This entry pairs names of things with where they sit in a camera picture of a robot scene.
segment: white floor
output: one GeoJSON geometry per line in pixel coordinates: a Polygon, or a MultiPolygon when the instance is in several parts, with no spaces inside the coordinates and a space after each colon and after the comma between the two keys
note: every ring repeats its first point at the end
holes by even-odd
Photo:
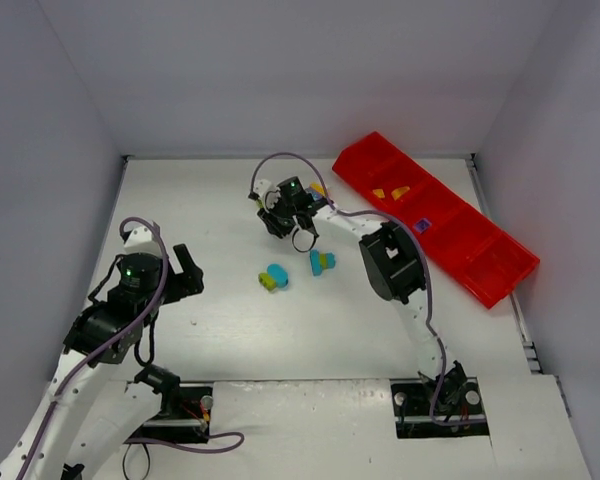
{"type": "MultiPolygon", "coordinates": [[[[317,164],[334,199],[350,210],[365,206],[331,173],[332,162],[317,164]]],[[[127,216],[157,221],[168,246],[187,244],[206,288],[161,310],[156,363],[184,380],[223,381],[213,428],[247,437],[226,455],[152,448],[149,478],[589,478],[554,379],[529,373],[509,300],[487,311],[435,266],[434,317],[479,378],[491,437],[397,440],[386,379],[416,375],[397,315],[369,287],[357,249],[320,241],[338,265],[314,278],[306,255],[266,233],[246,198],[255,163],[145,160],[127,168],[94,283],[121,251],[118,224],[127,216]],[[273,262],[287,268],[288,291],[258,284],[273,262]]],[[[420,163],[478,207],[464,161],[420,163]]],[[[291,175],[313,181],[293,160],[261,172],[274,181],[291,175]]],[[[117,378],[129,375],[123,366],[117,378]]],[[[130,470],[143,461],[132,456],[130,470]]],[[[122,478],[120,456],[98,478],[122,478]]]]}

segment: yellow object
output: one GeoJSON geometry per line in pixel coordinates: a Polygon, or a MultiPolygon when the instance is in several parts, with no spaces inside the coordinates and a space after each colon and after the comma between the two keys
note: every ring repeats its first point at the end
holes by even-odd
{"type": "Polygon", "coordinates": [[[322,189],[322,186],[318,185],[317,183],[312,183],[309,186],[324,197],[324,190],[322,189]]]}
{"type": "Polygon", "coordinates": [[[320,266],[326,270],[327,269],[327,254],[321,253],[318,256],[318,261],[320,262],[320,266]]]}
{"type": "Polygon", "coordinates": [[[266,272],[262,272],[258,275],[258,281],[260,282],[260,285],[270,292],[276,288],[276,281],[266,272]]]}
{"type": "Polygon", "coordinates": [[[402,195],[404,195],[405,193],[407,193],[409,190],[411,190],[411,187],[398,187],[395,190],[393,190],[391,192],[391,196],[393,197],[394,200],[399,199],[402,195]]]}

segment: metal screw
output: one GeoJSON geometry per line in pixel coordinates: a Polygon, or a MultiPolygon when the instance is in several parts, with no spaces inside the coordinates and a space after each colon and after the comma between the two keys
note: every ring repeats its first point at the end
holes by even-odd
{"type": "Polygon", "coordinates": [[[469,390],[464,398],[467,400],[469,405],[479,405],[480,404],[480,395],[475,390],[469,390]]]}
{"type": "Polygon", "coordinates": [[[404,392],[398,392],[393,396],[393,401],[399,407],[402,406],[402,404],[404,403],[404,401],[406,399],[407,399],[407,396],[404,394],[404,392]]]}
{"type": "Polygon", "coordinates": [[[205,410],[211,410],[213,407],[213,397],[210,395],[205,395],[200,399],[200,405],[204,407],[205,410]]]}

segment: white panel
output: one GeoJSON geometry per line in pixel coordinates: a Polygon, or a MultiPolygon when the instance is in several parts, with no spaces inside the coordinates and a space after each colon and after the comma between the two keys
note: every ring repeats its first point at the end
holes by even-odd
{"type": "MultiPolygon", "coordinates": [[[[187,380],[278,380],[415,377],[406,331],[388,303],[371,289],[358,248],[321,238],[337,266],[311,276],[308,256],[269,235],[247,199],[252,160],[131,161],[94,284],[122,248],[118,224],[139,215],[157,221],[168,245],[184,242],[205,271],[205,291],[165,306],[156,328],[157,362],[187,380]],[[257,276],[270,263],[290,275],[287,291],[269,293],[257,276]]],[[[365,206],[320,160],[334,199],[365,206]]],[[[421,164],[477,205],[462,160],[421,164]]],[[[268,163],[262,176],[277,182],[294,174],[314,180],[301,162],[268,163]]],[[[486,310],[432,265],[434,317],[467,372],[529,371],[510,302],[486,310]]],[[[121,376],[129,376],[124,369],[121,376]]]]}
{"type": "Polygon", "coordinates": [[[600,0],[561,3],[479,167],[496,218],[541,258],[520,302],[600,478],[600,0]]]}
{"type": "Polygon", "coordinates": [[[0,461],[82,305],[120,172],[37,2],[0,0],[0,461]]]}
{"type": "Polygon", "coordinates": [[[482,144],[557,0],[40,0],[125,153],[482,144]]]}
{"type": "MultiPolygon", "coordinates": [[[[491,412],[492,439],[410,440],[396,438],[387,380],[217,383],[212,433],[241,431],[244,444],[223,455],[149,447],[149,480],[588,480],[586,470],[565,472],[574,465],[582,467],[583,461],[564,410],[560,413],[553,378],[525,375],[510,385],[506,378],[486,381],[483,400],[491,412]],[[518,393],[525,400],[533,396],[527,409],[516,408],[518,393]],[[517,434],[515,442],[506,443],[507,432],[517,434]],[[534,453],[521,456],[520,448],[534,453]],[[547,455],[553,450],[561,455],[547,455]],[[506,463],[513,456],[518,460],[515,469],[506,463]]],[[[230,438],[212,441],[208,448],[231,443],[230,438]]],[[[125,450],[110,459],[97,480],[120,478],[125,450]]],[[[142,478],[144,454],[138,448],[129,457],[132,478],[142,478]]]]}
{"type": "Polygon", "coordinates": [[[479,380],[499,480],[589,478],[552,376],[479,380]]]}

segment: cyan block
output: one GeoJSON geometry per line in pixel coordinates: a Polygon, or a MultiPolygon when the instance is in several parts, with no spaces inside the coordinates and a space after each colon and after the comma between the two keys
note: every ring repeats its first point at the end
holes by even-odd
{"type": "Polygon", "coordinates": [[[289,274],[277,263],[269,265],[267,273],[275,280],[278,288],[286,287],[289,284],[289,274]]]}
{"type": "Polygon", "coordinates": [[[320,264],[320,252],[311,250],[309,252],[309,263],[311,264],[311,273],[314,277],[322,275],[324,267],[320,264]]]}
{"type": "Polygon", "coordinates": [[[333,253],[325,253],[327,266],[325,268],[333,268],[336,266],[336,256],[333,253]]]}

